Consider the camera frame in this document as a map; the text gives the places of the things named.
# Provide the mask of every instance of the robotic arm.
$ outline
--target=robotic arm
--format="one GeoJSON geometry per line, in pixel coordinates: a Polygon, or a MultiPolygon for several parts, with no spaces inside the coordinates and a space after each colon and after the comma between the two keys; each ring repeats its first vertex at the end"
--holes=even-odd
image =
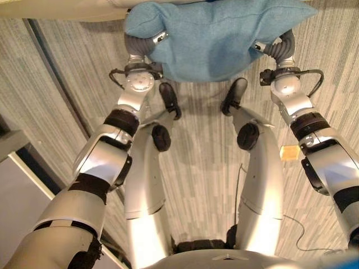
{"type": "MultiPolygon", "coordinates": [[[[130,57],[125,91],[77,157],[75,180],[51,201],[5,268],[92,268],[100,257],[107,193],[121,185],[130,170],[128,150],[144,123],[143,103],[160,78],[159,72],[144,63],[144,57],[164,38],[161,33],[141,43],[126,37],[130,57]]],[[[157,119],[159,123],[180,116],[171,90],[162,87],[160,91],[167,111],[157,119]]]]}
{"type": "Polygon", "coordinates": [[[333,198],[335,212],[349,245],[358,246],[359,156],[301,91],[300,75],[308,71],[301,72],[294,65],[292,30],[281,38],[282,42],[276,45],[257,42],[254,46],[277,62],[275,71],[267,69],[261,73],[261,85],[270,85],[272,101],[298,139],[305,155],[302,166],[314,190],[333,198]]]}

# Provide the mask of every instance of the wire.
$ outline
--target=wire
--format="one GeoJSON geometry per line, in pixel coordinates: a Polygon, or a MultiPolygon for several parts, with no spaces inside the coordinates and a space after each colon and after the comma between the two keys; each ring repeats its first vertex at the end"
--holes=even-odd
{"type": "Polygon", "coordinates": [[[120,83],[115,79],[115,77],[114,77],[113,74],[125,74],[125,72],[122,71],[122,70],[119,70],[119,69],[115,68],[115,69],[112,69],[112,70],[110,71],[110,73],[108,74],[109,78],[110,78],[118,87],[120,87],[122,90],[124,90],[125,88],[123,87],[123,85],[120,84],[120,83]]]}
{"type": "Polygon", "coordinates": [[[236,224],[238,185],[239,185],[239,182],[240,182],[241,169],[243,170],[243,172],[245,172],[247,174],[247,171],[243,168],[243,164],[241,163],[240,168],[238,170],[237,187],[236,187],[236,200],[234,202],[234,225],[236,224]]]}
{"type": "MultiPolygon", "coordinates": [[[[236,201],[234,204],[234,225],[236,225],[236,213],[237,213],[237,196],[238,196],[238,185],[240,182],[240,174],[241,174],[241,170],[243,170],[243,172],[245,172],[247,174],[247,171],[243,168],[243,164],[241,163],[240,168],[238,170],[238,177],[237,177],[237,188],[236,188],[236,201]]],[[[287,217],[293,221],[295,221],[296,223],[298,223],[300,225],[300,227],[302,228],[302,233],[301,235],[298,237],[297,241],[296,241],[296,247],[299,251],[304,251],[304,252],[308,252],[308,251],[326,251],[324,254],[332,254],[332,253],[336,253],[336,252],[342,252],[344,250],[342,249],[332,249],[332,248],[309,248],[309,249],[303,249],[301,247],[299,247],[299,241],[303,238],[304,233],[305,233],[305,228],[304,225],[301,224],[298,220],[296,220],[293,217],[289,217],[288,215],[283,215],[284,217],[287,217]]]]}
{"type": "Polygon", "coordinates": [[[319,74],[320,75],[320,78],[319,78],[318,82],[314,85],[313,89],[307,95],[309,98],[311,98],[313,96],[313,94],[318,91],[319,87],[323,84],[323,81],[324,81],[324,73],[320,69],[310,69],[310,70],[304,70],[304,71],[293,71],[292,73],[284,74],[284,75],[282,75],[280,77],[293,76],[293,74],[298,74],[300,76],[301,75],[306,75],[306,74],[319,74]]]}
{"type": "Polygon", "coordinates": [[[297,247],[298,250],[304,251],[304,252],[307,252],[307,251],[326,251],[324,254],[332,254],[332,253],[335,253],[335,252],[342,252],[343,251],[342,249],[332,249],[332,248],[308,248],[308,249],[303,249],[303,248],[299,247],[299,245],[298,245],[299,241],[303,238],[304,233],[305,233],[304,225],[301,224],[300,221],[296,220],[294,217],[289,217],[287,215],[283,215],[283,216],[295,221],[302,228],[302,233],[298,237],[297,242],[296,242],[296,247],[297,247]]]}

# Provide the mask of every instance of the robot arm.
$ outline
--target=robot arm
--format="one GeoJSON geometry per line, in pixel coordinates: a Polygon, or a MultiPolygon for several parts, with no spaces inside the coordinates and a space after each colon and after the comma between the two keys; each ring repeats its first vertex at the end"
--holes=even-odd
{"type": "Polygon", "coordinates": [[[281,43],[255,44],[255,49],[277,61],[275,71],[261,73],[261,84],[270,84],[272,101],[299,141],[306,156],[302,165],[311,185],[319,193],[333,198],[349,245],[358,244],[359,157],[301,91],[301,72],[294,66],[292,57],[294,36],[289,32],[282,36],[281,47],[278,47],[281,43]]]}
{"type": "Polygon", "coordinates": [[[144,117],[142,105],[160,77],[144,58],[164,38],[165,33],[149,40],[125,36],[130,57],[124,92],[80,152],[75,180],[51,201],[5,268],[92,268],[100,257],[107,193],[131,167],[128,150],[144,117]]]}

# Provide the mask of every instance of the black band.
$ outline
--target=black band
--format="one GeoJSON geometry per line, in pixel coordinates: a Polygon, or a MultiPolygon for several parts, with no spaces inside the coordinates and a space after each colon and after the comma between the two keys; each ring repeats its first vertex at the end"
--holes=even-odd
{"type": "Polygon", "coordinates": [[[298,140],[313,132],[329,127],[328,122],[319,113],[304,114],[291,124],[291,129],[298,140]]]}
{"type": "Polygon", "coordinates": [[[131,112],[123,109],[113,110],[109,116],[105,119],[104,124],[115,126],[121,130],[127,132],[133,137],[139,127],[139,120],[131,112]]]}
{"type": "Polygon", "coordinates": [[[106,205],[106,197],[110,184],[106,181],[88,174],[79,174],[76,181],[70,186],[69,191],[84,191],[101,198],[106,205]]]}
{"type": "MultiPolygon", "coordinates": [[[[37,227],[34,229],[34,231],[40,230],[40,229],[43,229],[43,228],[48,228],[48,227],[51,226],[52,222],[53,222],[53,220],[46,221],[46,222],[40,224],[39,226],[37,226],[37,227]]],[[[73,221],[71,222],[71,226],[72,226],[72,227],[81,228],[81,229],[83,229],[83,230],[86,230],[86,231],[92,233],[92,235],[97,238],[97,232],[95,231],[95,229],[93,229],[92,227],[90,227],[90,226],[87,225],[87,224],[84,224],[84,223],[82,223],[82,222],[73,220],[73,221]]]]}
{"type": "Polygon", "coordinates": [[[355,250],[359,248],[359,227],[355,229],[350,235],[348,248],[353,248],[355,250]]]}
{"type": "Polygon", "coordinates": [[[72,258],[67,269],[89,269],[93,268],[95,262],[101,257],[101,243],[96,237],[93,237],[92,242],[89,245],[88,251],[79,251],[72,258]]]}
{"type": "Polygon", "coordinates": [[[359,201],[359,186],[341,189],[334,195],[335,203],[341,213],[352,203],[359,201]]]}
{"type": "Polygon", "coordinates": [[[117,180],[115,182],[116,186],[121,186],[123,182],[125,181],[128,172],[130,171],[132,165],[132,157],[130,155],[127,155],[127,159],[125,161],[125,165],[123,166],[121,172],[119,173],[117,180]]]}

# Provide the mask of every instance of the blue cushion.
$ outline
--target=blue cushion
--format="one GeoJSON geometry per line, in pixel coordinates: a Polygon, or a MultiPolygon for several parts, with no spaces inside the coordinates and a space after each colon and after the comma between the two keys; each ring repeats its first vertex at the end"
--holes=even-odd
{"type": "Polygon", "coordinates": [[[126,18],[125,32],[169,37],[149,55],[164,77],[182,81],[229,80],[259,58],[254,41],[271,43],[316,10],[297,0],[221,0],[174,5],[145,2],[126,18]]]}

